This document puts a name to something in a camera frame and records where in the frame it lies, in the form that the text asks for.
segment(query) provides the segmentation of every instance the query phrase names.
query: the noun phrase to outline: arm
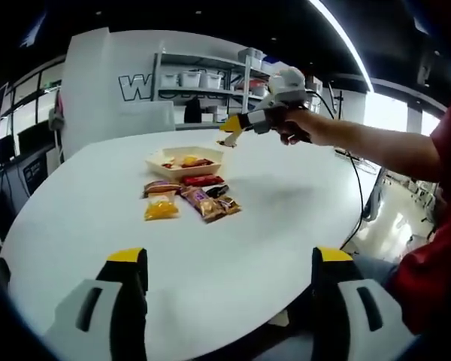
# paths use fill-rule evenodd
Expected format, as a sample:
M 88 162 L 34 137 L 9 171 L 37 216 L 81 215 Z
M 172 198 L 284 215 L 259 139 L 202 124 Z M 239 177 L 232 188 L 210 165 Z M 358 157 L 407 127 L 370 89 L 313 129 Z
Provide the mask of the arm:
M 344 148 L 391 171 L 416 179 L 440 179 L 440 157 L 429 137 L 329 120 L 308 111 L 294 111 L 290 118 L 310 133 L 314 144 Z M 281 138 L 285 144 L 297 142 L 290 135 L 282 134 Z

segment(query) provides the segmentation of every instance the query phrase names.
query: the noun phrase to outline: window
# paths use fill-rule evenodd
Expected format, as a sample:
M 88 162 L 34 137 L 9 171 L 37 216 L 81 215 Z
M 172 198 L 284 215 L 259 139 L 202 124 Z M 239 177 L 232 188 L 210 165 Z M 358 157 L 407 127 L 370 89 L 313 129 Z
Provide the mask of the window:
M 35 125 L 35 104 L 36 100 L 25 104 L 14 112 L 14 140 L 16 155 L 20 154 L 18 135 L 25 129 Z
M 30 79 L 28 79 L 25 83 L 20 84 L 15 89 L 15 102 L 14 104 L 18 103 L 20 100 L 25 98 L 26 96 L 29 96 L 30 94 L 37 91 L 37 85 L 38 85 L 38 74 L 34 75 Z
M 5 111 L 10 109 L 12 106 L 12 92 L 9 92 L 7 95 L 3 97 L 2 109 L 0 109 L 0 115 L 2 115 Z
M 8 117 L 2 117 L 0 119 L 0 139 L 12 134 L 12 122 L 10 121 L 10 118 L 9 115 Z
M 63 65 L 64 63 L 61 62 L 60 64 L 54 65 L 52 68 L 42 71 L 40 89 L 46 89 L 50 84 L 62 79 Z
M 38 98 L 38 122 L 44 122 L 48 120 L 48 114 L 50 109 L 55 107 L 55 97 L 57 95 L 57 90 L 50 93 L 43 94 Z
M 366 95 L 365 125 L 406 132 L 407 104 L 377 93 Z
M 430 115 L 430 113 L 422 112 L 421 134 L 430 136 L 433 130 L 439 124 L 439 119 Z

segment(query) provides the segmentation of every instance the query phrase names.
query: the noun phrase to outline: snack bowl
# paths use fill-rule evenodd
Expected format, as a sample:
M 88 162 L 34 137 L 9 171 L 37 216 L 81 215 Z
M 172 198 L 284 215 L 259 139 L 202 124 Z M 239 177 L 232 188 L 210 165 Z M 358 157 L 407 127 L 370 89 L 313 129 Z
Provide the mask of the snack bowl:
M 165 148 L 152 154 L 146 163 L 149 169 L 157 174 L 173 180 L 180 180 L 183 177 L 195 177 L 205 174 L 216 174 L 222 165 L 224 153 L 206 147 L 178 147 Z M 194 156 L 198 159 L 209 159 L 213 162 L 210 165 L 200 165 L 198 167 L 181 168 L 186 157 Z M 165 163 L 173 162 L 173 168 L 162 166 Z

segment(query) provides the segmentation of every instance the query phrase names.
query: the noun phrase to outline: sleeve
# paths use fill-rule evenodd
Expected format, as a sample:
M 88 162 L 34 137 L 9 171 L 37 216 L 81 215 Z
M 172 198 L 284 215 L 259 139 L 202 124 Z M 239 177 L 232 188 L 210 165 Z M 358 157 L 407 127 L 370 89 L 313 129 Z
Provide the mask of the sleeve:
M 451 169 L 451 106 L 431 134 L 445 174 Z

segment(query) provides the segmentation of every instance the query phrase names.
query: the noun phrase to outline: ceiling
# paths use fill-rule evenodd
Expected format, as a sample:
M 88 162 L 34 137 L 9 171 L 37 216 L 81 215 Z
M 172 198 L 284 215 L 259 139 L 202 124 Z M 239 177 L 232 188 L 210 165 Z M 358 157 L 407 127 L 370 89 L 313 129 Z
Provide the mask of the ceiling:
M 322 0 L 355 44 L 368 73 L 419 90 L 444 105 L 451 100 L 451 76 L 445 59 L 415 27 L 400 0 Z M 108 26 L 112 32 L 167 29 L 194 32 L 256 47 L 323 80 L 365 91 L 364 82 L 335 74 L 360 71 L 335 30 L 306 0 L 228 0 L 227 2 L 147 2 L 122 0 L 103 5 L 78 0 L 14 5 L 3 11 L 0 31 L 0 81 L 16 80 L 41 63 L 66 53 L 70 37 Z M 24 34 L 47 12 L 37 41 L 20 48 Z M 418 73 L 431 69 L 427 84 Z

